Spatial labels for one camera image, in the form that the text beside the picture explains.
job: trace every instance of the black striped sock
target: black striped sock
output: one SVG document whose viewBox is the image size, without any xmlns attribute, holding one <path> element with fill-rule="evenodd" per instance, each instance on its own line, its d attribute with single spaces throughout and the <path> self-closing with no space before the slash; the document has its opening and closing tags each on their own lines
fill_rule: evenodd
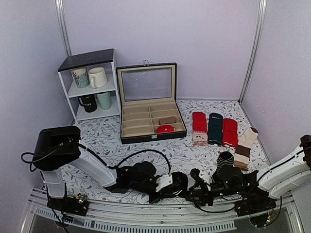
<svg viewBox="0 0 311 233">
<path fill-rule="evenodd" d="M 214 181 L 216 182 L 220 181 L 218 178 L 218 172 L 223 166 L 225 165 L 233 166 L 233 163 L 234 163 L 233 155 L 228 151 L 222 152 L 217 159 L 217 168 L 215 173 L 213 174 Z"/>
</svg>

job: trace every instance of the light green mug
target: light green mug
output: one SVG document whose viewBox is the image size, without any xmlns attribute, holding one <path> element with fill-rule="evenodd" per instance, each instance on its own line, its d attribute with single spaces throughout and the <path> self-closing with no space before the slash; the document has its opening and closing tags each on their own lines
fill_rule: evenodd
<svg viewBox="0 0 311 233">
<path fill-rule="evenodd" d="M 110 92 L 97 94 L 97 99 L 103 110 L 108 110 L 111 108 Z"/>
</svg>

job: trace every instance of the wall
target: wall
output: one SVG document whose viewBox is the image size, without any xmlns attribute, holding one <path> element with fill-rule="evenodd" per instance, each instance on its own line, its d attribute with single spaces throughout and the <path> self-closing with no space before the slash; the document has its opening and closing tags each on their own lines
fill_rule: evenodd
<svg viewBox="0 0 311 233">
<path fill-rule="evenodd" d="M 244 108 L 271 162 L 311 134 L 311 1 L 268 1 Z M 292 191 L 305 232 L 311 232 L 310 188 Z"/>
<path fill-rule="evenodd" d="M 258 0 L 67 0 L 64 9 L 73 54 L 115 48 L 117 66 L 177 62 L 178 98 L 239 98 Z"/>
<path fill-rule="evenodd" d="M 0 232 L 17 233 L 38 172 L 20 155 L 34 151 L 41 129 L 72 120 L 57 68 L 65 59 L 55 2 L 1 1 Z"/>
</svg>

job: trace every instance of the cup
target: cup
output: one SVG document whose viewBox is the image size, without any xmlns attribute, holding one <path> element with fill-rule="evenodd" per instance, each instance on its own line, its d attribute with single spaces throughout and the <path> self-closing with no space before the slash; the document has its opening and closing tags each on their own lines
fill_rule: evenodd
<svg viewBox="0 0 311 233">
<path fill-rule="evenodd" d="M 97 94 L 97 98 L 103 110 L 108 110 L 111 108 L 110 92 L 99 93 Z"/>
<path fill-rule="evenodd" d="M 72 69 L 71 75 L 78 88 L 85 88 L 89 85 L 86 67 Z"/>
<path fill-rule="evenodd" d="M 87 113 L 92 113 L 97 109 L 94 95 L 79 96 L 78 101 Z"/>
<path fill-rule="evenodd" d="M 92 88 L 98 88 L 107 84 L 107 76 L 103 67 L 96 67 L 88 72 Z"/>
</svg>

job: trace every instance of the floral tablecloth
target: floral tablecloth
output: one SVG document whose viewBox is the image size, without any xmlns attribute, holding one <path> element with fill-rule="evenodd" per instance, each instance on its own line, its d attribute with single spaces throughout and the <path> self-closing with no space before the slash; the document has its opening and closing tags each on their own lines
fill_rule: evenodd
<svg viewBox="0 0 311 233">
<path fill-rule="evenodd" d="M 198 168 L 202 173 L 212 175 L 216 170 L 219 153 L 229 149 L 211 145 L 208 147 L 193 146 L 192 113 L 203 112 L 207 118 L 210 113 L 219 113 L 224 118 L 234 119 L 238 123 L 239 135 L 247 127 L 250 127 L 250 124 L 236 101 L 180 100 L 177 101 L 177 104 L 188 131 L 185 138 L 122 145 L 119 116 L 80 121 L 76 126 L 81 129 L 81 137 L 89 147 L 112 166 L 127 155 L 139 150 L 155 149 L 167 155 L 172 172 L 181 171 L 189 174 L 192 168 Z M 254 142 L 250 154 L 250 171 L 268 166 L 268 161 L 257 140 Z M 156 167 L 158 174 L 166 174 L 168 171 L 165 160 L 156 153 L 137 155 L 122 165 L 133 165 L 142 161 L 151 162 Z M 148 203 L 148 195 L 137 191 L 130 190 L 126 194 L 110 193 L 87 174 L 73 166 L 63 166 L 62 172 L 69 194 L 84 193 L 93 200 Z M 173 198 L 162 200 L 159 204 L 181 204 L 185 202 L 187 201 L 184 199 Z"/>
</svg>

